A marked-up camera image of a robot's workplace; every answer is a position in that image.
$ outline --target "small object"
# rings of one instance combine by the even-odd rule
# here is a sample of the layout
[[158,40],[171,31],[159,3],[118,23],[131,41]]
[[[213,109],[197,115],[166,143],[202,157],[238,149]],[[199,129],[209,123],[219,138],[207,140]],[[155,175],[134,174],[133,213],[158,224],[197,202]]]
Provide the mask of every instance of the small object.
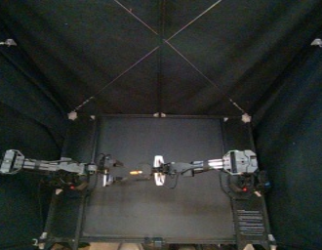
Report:
[[133,176],[138,176],[138,175],[142,175],[143,174],[143,171],[142,170],[133,170],[131,171],[131,175]]
[[46,247],[47,236],[48,236],[48,232],[44,232],[39,238],[39,243],[38,243],[39,249],[44,249]]
[[34,246],[39,246],[39,240],[35,238],[34,241],[35,241],[35,242],[34,242],[32,245],[34,245]]
[[322,39],[321,38],[314,39],[314,41],[312,42],[312,46],[320,46],[322,48]]
[[154,117],[157,117],[157,118],[159,118],[159,117],[166,118],[166,116],[167,116],[166,113],[159,113],[159,112],[154,113]]
[[257,196],[258,196],[258,197],[261,197],[261,196],[262,196],[262,194],[261,194],[261,192],[259,192],[259,191],[255,191],[254,193],[257,194]]
[[56,189],[56,195],[59,195],[63,192],[63,190],[60,188]]
[[6,42],[0,42],[0,46],[4,46],[4,45],[11,47],[11,46],[18,46],[19,44],[16,43],[16,41],[14,39],[7,39]]
[[245,114],[242,115],[242,121],[243,121],[245,123],[247,123],[247,122],[251,121],[251,116],[250,116],[247,113],[245,113]]
[[79,114],[75,111],[70,112],[68,115],[70,115],[70,120],[75,121],[79,118]]
[[11,47],[11,46],[18,46],[18,43],[16,43],[16,41],[15,41],[14,39],[8,39],[8,40],[6,41],[6,45],[8,45],[8,47]]

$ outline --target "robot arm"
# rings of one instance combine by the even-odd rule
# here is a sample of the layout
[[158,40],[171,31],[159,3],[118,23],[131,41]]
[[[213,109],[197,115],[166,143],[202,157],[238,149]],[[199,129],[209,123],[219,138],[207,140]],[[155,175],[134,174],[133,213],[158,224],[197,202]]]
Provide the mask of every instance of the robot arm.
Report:
[[71,158],[62,158],[56,161],[27,159],[19,150],[7,150],[0,164],[2,175],[15,175],[23,170],[38,172],[67,172],[87,175],[94,174],[98,166],[94,163],[86,164],[74,161]]
[[87,176],[92,174],[103,174],[104,187],[122,181],[125,177],[119,176],[122,173],[118,169],[123,166],[125,164],[115,160],[111,154],[103,154],[99,165],[96,165],[95,163],[79,163],[72,158],[62,158],[55,161],[28,159],[19,150],[10,149],[0,162],[0,175],[16,175],[22,171],[35,172],[48,175],[48,183],[56,188],[83,189],[88,183]]
[[253,174],[258,170],[257,154],[251,150],[233,150],[222,159],[193,161],[191,163],[163,163],[163,156],[155,157],[153,172],[158,186],[165,185],[166,175],[194,176],[198,172],[222,170],[231,175]]

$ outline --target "black backdrop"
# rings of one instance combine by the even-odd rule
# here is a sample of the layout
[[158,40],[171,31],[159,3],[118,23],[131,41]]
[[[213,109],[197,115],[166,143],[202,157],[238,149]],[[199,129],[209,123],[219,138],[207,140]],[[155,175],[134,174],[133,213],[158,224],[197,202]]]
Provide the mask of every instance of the black backdrop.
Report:
[[[157,26],[154,4],[123,2]],[[183,2],[174,1],[169,12],[178,17],[167,22],[170,34],[214,3],[194,3],[193,8],[190,1]],[[206,25],[195,26],[174,44],[255,114],[261,164],[274,184],[269,208],[277,238],[288,249],[322,249],[322,48],[309,47],[316,37],[322,38],[322,1],[225,2],[225,9],[205,16]],[[118,18],[126,11],[112,3],[106,2],[104,9],[115,10],[108,17],[116,26],[108,22],[107,29],[99,29],[103,10],[96,4],[84,13],[86,2],[60,3],[0,1],[0,41],[14,37],[20,45],[0,47],[0,153],[18,148],[34,158],[58,158],[68,111],[147,53],[150,44],[157,45],[143,30],[135,40],[145,43],[143,49],[126,47],[135,33],[125,36],[129,27],[121,23],[131,23],[133,30],[141,26],[134,19]],[[165,111],[239,114],[174,51],[165,53]],[[158,65],[157,58],[150,59],[126,78],[133,85],[119,83],[83,111],[158,110],[158,89],[147,85],[157,82],[157,73],[146,74]],[[22,242],[42,232],[36,188],[36,177],[0,178],[0,244]]]

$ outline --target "metal frame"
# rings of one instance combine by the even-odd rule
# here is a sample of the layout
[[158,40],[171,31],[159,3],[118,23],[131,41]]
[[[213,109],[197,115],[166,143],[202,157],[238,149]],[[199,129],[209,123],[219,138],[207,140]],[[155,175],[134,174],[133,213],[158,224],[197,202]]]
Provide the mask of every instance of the metal frame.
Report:
[[[125,118],[155,118],[153,115],[100,115],[98,117],[125,117]],[[227,129],[226,129],[226,122],[225,118],[229,117],[222,117],[222,116],[213,116],[213,115],[203,115],[203,116],[195,116],[195,115],[171,115],[167,118],[182,118],[182,119],[219,119],[221,122],[221,127],[222,127],[222,135],[223,135],[223,153],[230,150],[229,148],[229,138],[227,138]],[[235,116],[234,119],[238,121],[242,120],[241,117]],[[95,159],[95,152],[96,152],[96,146],[98,146],[98,134],[99,134],[99,121],[95,121],[94,123],[94,133],[92,133],[92,159]],[[251,127],[250,124],[246,124],[247,126],[247,131],[250,135],[250,146],[251,149],[255,150],[255,145],[254,145],[254,138],[251,134]],[[76,233],[75,233],[75,238],[64,238],[64,237],[55,237],[55,235],[51,235],[51,225],[52,225],[52,219],[54,219],[54,214],[56,212],[56,206],[58,206],[58,200],[59,200],[59,195],[54,194],[52,198],[52,204],[51,204],[51,210],[50,210],[50,216],[47,220],[47,225],[46,225],[46,231],[48,232],[48,243],[55,243],[55,242],[70,242],[74,245],[74,250],[79,249],[79,244],[80,242],[131,242],[131,243],[155,243],[159,241],[159,238],[125,238],[125,237],[108,237],[108,236],[83,236],[83,223],[84,223],[84,211],[86,211],[86,206],[87,206],[87,201],[88,201],[88,191],[82,194],[82,199],[80,199],[80,211],[79,211],[79,219],[78,219],[78,226],[76,226]],[[262,197],[262,211],[263,211],[263,218],[265,218],[265,227],[266,227],[266,232],[270,234],[270,224],[269,224],[269,216],[267,216],[267,209],[266,209],[266,202],[265,198]],[[234,208],[234,218],[237,217],[235,213],[235,208],[237,208],[237,201],[231,199],[233,202],[233,208]],[[235,221],[235,230],[237,230],[237,237],[234,237],[234,240],[230,239],[193,239],[193,240],[182,240],[178,238],[166,238],[162,239],[163,243],[173,244],[173,243],[185,243],[185,244],[237,244],[239,249],[243,249],[245,245],[247,243],[251,243],[249,241],[243,241],[239,237],[241,235],[241,228],[239,228],[239,222]],[[265,243],[265,245],[269,243],[267,240],[261,240],[261,242],[255,241],[255,243]]]

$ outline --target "wire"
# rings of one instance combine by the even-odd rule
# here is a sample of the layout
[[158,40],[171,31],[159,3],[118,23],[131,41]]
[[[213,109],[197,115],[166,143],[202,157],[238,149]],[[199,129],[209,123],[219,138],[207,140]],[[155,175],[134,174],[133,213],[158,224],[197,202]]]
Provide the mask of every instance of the wire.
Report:
[[186,169],[183,172],[181,172],[181,174],[183,175],[187,171],[190,171],[190,170],[195,170],[195,169],[201,169],[202,167],[193,167],[193,168],[189,168],[189,169]]
[[40,161],[42,163],[62,163],[62,162],[79,163],[75,160],[35,160],[35,159],[30,159],[30,158],[27,158],[26,160],[30,162]]
[[162,184],[163,184],[163,187],[166,187],[167,189],[175,189],[177,188],[177,186],[178,186],[178,182],[179,182],[179,174],[177,174],[175,175],[177,176],[177,181],[175,181],[175,184],[171,186],[171,187],[169,187],[166,184],[165,184],[165,182],[163,182],[163,180],[162,180],[162,177],[161,177],[161,179],[159,179],[159,181],[162,182]]

